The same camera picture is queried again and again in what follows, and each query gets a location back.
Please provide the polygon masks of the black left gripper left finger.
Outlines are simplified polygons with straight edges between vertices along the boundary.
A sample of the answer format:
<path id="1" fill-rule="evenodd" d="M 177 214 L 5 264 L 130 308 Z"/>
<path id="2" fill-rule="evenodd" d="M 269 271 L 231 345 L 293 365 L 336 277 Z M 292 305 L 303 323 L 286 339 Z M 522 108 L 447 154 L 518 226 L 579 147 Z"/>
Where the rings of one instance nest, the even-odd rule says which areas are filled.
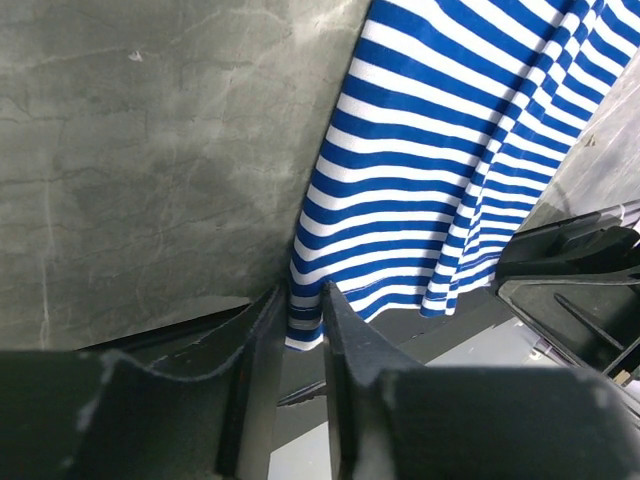
<path id="1" fill-rule="evenodd" d="M 145 364 L 120 350 L 1 355 L 5 479 L 264 479 L 286 328 L 277 286 Z"/>

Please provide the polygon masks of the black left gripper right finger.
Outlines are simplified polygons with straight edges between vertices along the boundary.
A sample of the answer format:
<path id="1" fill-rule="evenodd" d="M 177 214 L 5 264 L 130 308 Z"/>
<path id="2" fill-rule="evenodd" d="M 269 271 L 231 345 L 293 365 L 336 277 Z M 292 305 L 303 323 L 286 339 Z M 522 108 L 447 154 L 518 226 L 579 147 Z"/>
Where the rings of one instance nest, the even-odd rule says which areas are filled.
<path id="1" fill-rule="evenodd" d="M 421 364 L 323 290 L 336 479 L 635 479 L 639 434 L 583 368 Z"/>

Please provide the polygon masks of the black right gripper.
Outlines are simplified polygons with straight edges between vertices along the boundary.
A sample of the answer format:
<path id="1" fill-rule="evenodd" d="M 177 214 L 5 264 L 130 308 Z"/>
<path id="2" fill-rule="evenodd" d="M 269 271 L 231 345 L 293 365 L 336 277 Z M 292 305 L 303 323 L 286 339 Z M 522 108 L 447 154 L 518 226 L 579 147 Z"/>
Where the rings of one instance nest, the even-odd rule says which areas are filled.
<path id="1" fill-rule="evenodd" d="M 570 365 L 639 377 L 639 212 L 603 209 L 516 234 L 495 295 Z"/>

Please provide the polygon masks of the blue white striped tank top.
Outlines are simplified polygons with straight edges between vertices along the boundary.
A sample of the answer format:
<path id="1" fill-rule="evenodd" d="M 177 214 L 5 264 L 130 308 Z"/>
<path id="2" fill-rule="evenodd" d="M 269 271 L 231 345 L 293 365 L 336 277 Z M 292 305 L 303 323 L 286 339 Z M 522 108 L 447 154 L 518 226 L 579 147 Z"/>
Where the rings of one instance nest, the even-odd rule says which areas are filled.
<path id="1" fill-rule="evenodd" d="M 487 286 L 639 48 L 635 1 L 375 1 L 299 217 L 287 345 Z"/>

